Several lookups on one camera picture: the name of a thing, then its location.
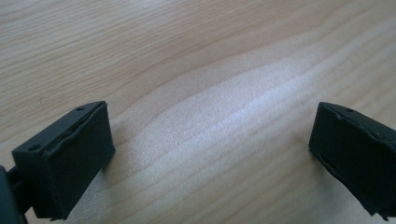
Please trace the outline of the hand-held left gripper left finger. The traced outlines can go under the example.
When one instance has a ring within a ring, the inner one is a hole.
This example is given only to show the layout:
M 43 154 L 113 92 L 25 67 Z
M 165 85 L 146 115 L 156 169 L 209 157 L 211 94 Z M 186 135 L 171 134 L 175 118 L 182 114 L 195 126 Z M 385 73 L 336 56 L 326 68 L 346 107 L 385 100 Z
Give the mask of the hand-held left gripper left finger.
M 114 153 L 106 102 L 71 110 L 12 151 L 18 207 L 66 219 Z

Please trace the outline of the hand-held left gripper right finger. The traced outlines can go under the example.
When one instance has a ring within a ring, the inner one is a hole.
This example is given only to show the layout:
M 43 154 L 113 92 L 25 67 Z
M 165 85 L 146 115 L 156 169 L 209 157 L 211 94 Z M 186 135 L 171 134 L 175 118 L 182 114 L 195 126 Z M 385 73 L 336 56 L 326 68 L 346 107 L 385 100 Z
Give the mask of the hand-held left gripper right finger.
M 396 217 L 396 130 L 356 110 L 321 102 L 309 151 L 370 215 Z

